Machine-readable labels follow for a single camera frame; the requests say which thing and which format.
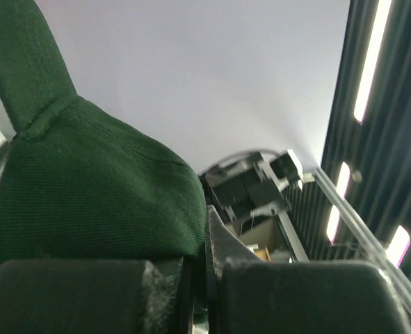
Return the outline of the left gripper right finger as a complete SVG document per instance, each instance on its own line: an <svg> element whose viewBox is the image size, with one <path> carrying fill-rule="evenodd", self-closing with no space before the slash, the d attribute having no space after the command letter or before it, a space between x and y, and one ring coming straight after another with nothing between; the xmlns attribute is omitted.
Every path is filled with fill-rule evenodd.
<svg viewBox="0 0 411 334"><path fill-rule="evenodd" d="M210 333L411 333L389 278L366 262L267 262L207 209Z"/></svg>

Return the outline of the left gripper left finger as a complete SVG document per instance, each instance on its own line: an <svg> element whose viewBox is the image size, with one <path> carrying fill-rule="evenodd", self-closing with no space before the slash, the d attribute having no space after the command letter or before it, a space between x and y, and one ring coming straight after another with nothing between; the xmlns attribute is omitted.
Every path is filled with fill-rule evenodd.
<svg viewBox="0 0 411 334"><path fill-rule="evenodd" d="M182 259L11 260L0 265L0 333L190 333Z"/></svg>

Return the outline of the dark green cap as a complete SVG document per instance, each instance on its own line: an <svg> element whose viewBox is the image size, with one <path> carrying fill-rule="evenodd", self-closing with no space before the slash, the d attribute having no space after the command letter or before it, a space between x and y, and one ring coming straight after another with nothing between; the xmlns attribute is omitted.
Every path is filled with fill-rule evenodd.
<svg viewBox="0 0 411 334"><path fill-rule="evenodd" d="M78 95L34 1L0 1L0 98L16 132L0 179L0 264L200 259L197 175Z"/></svg>

